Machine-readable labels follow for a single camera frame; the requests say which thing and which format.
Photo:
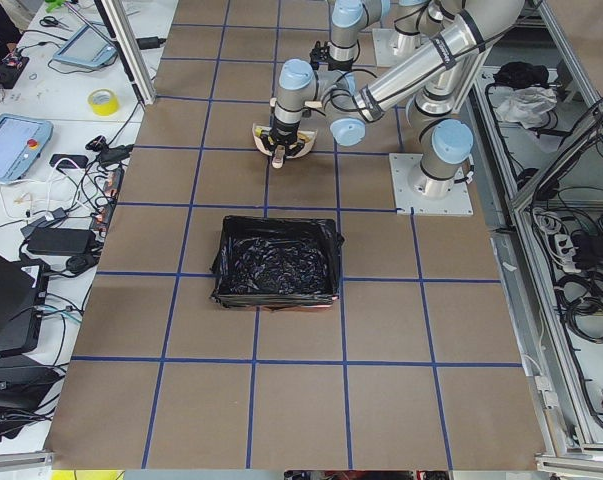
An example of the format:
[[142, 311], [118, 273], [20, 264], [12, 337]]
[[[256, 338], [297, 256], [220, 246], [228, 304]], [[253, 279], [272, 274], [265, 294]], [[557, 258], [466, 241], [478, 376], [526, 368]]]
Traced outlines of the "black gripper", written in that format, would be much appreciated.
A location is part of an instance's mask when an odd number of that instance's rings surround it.
[[309, 53], [309, 59], [312, 68], [319, 68], [322, 64], [326, 64], [328, 68], [331, 68], [330, 44], [328, 42], [316, 42]]
[[267, 153], [274, 153], [282, 146], [285, 153], [300, 153], [304, 141], [299, 138], [298, 128], [300, 123], [273, 122], [270, 127], [263, 129], [263, 147]]

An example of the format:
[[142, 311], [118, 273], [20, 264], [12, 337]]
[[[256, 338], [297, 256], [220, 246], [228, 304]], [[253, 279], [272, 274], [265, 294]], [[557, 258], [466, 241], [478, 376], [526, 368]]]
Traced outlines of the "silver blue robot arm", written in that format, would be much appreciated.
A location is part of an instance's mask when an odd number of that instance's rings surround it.
[[406, 100], [408, 122], [423, 149], [411, 173], [413, 188], [424, 197], [445, 196], [473, 145], [469, 129], [451, 116], [523, 6], [521, 1], [402, 1], [394, 21], [397, 63], [357, 88], [353, 72], [359, 34], [383, 19], [390, 4], [335, 2], [329, 40], [316, 43], [308, 60], [283, 64], [271, 121], [252, 127], [257, 149], [275, 168], [309, 153], [316, 134], [301, 130], [300, 124], [311, 109], [325, 116], [338, 145], [354, 146], [368, 126]]
[[[375, 29], [376, 64], [394, 66], [406, 60], [425, 42], [443, 30], [465, 5], [463, 1], [400, 1], [390, 29]], [[316, 42], [309, 53], [314, 70], [325, 64], [330, 71], [351, 72], [361, 52], [359, 35], [383, 20], [389, 1], [334, 1], [328, 41]]]

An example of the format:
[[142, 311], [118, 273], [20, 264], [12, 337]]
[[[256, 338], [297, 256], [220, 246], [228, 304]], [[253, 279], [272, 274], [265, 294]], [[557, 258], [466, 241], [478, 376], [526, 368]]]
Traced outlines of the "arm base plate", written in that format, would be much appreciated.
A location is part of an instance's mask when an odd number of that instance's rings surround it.
[[396, 29], [372, 30], [376, 65], [392, 67], [405, 61], [421, 44], [421, 35], [404, 34]]
[[467, 173], [459, 165], [455, 176], [435, 180], [421, 169], [422, 154], [391, 153], [390, 172], [399, 215], [470, 217], [473, 208], [469, 194]]

